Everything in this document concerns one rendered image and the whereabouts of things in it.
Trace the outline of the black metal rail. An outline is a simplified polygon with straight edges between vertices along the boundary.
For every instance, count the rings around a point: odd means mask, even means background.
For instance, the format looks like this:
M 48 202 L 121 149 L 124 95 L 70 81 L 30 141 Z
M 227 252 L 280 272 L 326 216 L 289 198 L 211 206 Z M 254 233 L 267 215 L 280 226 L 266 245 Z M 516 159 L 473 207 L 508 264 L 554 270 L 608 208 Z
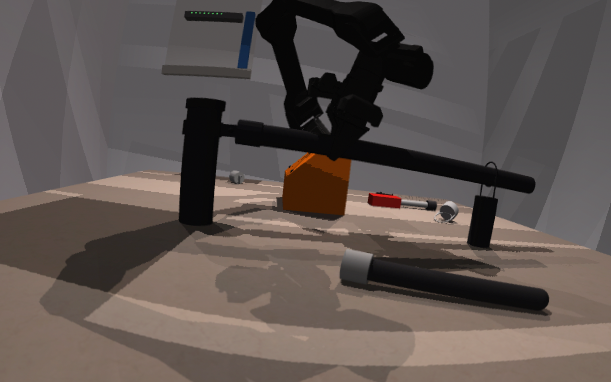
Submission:
M 334 137 L 334 135 L 263 125 L 260 146 L 329 156 Z M 364 140 L 357 140 L 340 158 L 439 175 L 488 186 L 492 185 L 496 177 L 496 168 Z M 501 169 L 497 170 L 497 188 L 522 193 L 532 193 L 535 189 L 533 177 Z

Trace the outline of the black post with cap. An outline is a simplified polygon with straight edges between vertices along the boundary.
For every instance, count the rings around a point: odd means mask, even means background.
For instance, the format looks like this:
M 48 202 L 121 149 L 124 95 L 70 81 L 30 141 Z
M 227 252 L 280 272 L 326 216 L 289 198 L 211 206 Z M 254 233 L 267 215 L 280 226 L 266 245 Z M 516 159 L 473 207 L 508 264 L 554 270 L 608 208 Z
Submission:
M 187 119 L 221 122 L 226 101 L 186 99 Z M 213 224 L 217 152 L 220 137 L 187 135 L 182 152 L 179 222 L 192 226 Z

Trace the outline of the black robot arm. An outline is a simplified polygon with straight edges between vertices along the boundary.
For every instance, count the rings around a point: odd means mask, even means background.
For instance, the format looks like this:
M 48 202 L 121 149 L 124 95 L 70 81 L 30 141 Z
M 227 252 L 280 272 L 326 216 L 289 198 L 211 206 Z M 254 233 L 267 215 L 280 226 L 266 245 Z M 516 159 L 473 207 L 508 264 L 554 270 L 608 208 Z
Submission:
M 324 113 L 318 97 L 332 99 L 331 103 L 338 105 L 341 93 L 349 95 L 352 80 L 340 82 L 335 74 L 326 72 L 321 78 L 310 78 L 307 90 L 293 41 L 296 16 L 333 28 L 340 39 L 359 49 L 352 68 L 362 68 L 382 80 L 417 89 L 425 89 L 432 79 L 434 64 L 429 54 L 423 52 L 422 46 L 400 43 L 404 35 L 376 3 L 273 0 L 258 14 L 255 25 L 273 47 L 287 91 L 285 117 L 291 129 L 331 135 L 319 119 Z M 371 41 L 383 33 L 387 36 Z M 300 127 L 306 120 L 309 121 Z

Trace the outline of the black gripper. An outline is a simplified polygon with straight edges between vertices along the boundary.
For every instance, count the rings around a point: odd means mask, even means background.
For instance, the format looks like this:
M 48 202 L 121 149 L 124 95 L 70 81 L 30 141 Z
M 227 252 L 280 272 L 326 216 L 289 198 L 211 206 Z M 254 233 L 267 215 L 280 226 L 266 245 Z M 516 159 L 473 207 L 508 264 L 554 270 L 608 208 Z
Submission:
M 349 78 L 352 78 L 349 95 L 341 93 L 339 104 L 330 103 L 325 111 L 331 123 L 331 135 L 335 136 L 330 155 L 326 156 L 333 161 L 370 130 L 367 122 L 379 127 L 383 117 L 381 108 L 373 104 L 378 92 L 383 90 L 383 80 L 358 67 L 346 75 L 345 83 Z

